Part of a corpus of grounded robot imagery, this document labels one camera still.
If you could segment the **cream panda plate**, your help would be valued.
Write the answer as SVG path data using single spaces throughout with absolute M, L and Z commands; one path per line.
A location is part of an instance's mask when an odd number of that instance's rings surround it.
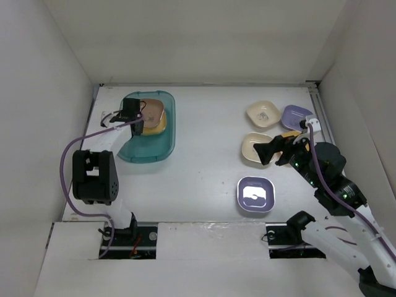
M 270 127 L 282 117 L 280 110 L 271 101 L 258 101 L 249 105 L 246 114 L 258 128 Z
M 254 144 L 267 144 L 273 138 L 266 134 L 260 134 L 257 132 L 251 132 L 247 134 L 242 142 L 241 153 L 243 157 L 249 161 L 260 163 L 260 158 L 254 149 Z

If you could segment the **small yellow panda plate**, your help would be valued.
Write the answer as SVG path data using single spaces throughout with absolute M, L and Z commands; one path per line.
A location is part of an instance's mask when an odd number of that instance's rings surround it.
M 301 134 L 300 131 L 288 131 L 288 132 L 284 132 L 283 134 L 281 134 L 282 137 L 287 138 L 287 137 L 297 137 Z

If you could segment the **purple panda plate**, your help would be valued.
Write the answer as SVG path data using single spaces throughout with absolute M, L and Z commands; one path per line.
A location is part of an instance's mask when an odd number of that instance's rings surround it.
M 312 112 L 306 108 L 296 105 L 288 105 L 284 108 L 281 123 L 284 128 L 291 131 L 302 131 L 300 122 L 306 119 L 306 116 L 312 115 Z
M 275 206 L 275 186 L 267 178 L 245 176 L 236 187 L 236 201 L 241 209 L 251 213 L 268 213 Z

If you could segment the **large yellow panda plate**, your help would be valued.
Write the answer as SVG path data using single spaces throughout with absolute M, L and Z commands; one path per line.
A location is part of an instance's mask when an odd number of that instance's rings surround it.
M 143 129 L 143 136 L 154 136 L 161 134 L 165 131 L 167 127 L 167 117 L 166 117 L 166 112 L 164 111 L 158 125 L 153 127 L 153 125 L 148 121 L 144 121 L 144 129 Z

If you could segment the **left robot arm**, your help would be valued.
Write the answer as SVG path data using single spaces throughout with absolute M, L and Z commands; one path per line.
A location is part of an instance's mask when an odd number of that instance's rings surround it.
M 123 145 L 144 129 L 142 111 L 146 102 L 127 98 L 117 111 L 102 113 L 103 128 L 96 142 L 86 150 L 77 150 L 72 156 L 73 197 L 86 205 L 94 205 L 113 219 L 114 236 L 124 245 L 136 242 L 137 221 L 128 211 L 119 194 L 119 179 L 115 157 Z

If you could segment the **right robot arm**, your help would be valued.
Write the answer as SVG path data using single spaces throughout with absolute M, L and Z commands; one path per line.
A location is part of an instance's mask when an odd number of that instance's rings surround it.
M 364 296 L 395 296 L 395 248 L 374 224 L 359 187 L 343 175 L 346 159 L 340 150 L 327 142 L 293 136 L 276 136 L 253 147 L 263 165 L 280 153 L 275 164 L 291 165 L 314 188 L 314 197 L 346 229 L 356 247 L 329 233 L 305 211 L 287 220 L 288 240 L 320 250 L 357 282 Z

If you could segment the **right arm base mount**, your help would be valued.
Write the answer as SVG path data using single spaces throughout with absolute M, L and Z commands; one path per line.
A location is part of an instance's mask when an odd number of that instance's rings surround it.
M 269 223 L 261 240 L 268 245 L 270 259 L 325 259 L 326 255 L 294 236 L 286 223 Z

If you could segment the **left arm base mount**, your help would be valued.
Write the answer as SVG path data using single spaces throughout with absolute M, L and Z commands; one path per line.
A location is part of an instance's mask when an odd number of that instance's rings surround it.
M 101 259 L 108 260 L 153 260 L 157 253 L 157 225 L 137 226 L 135 234 L 122 235 L 116 230 L 114 240 Z

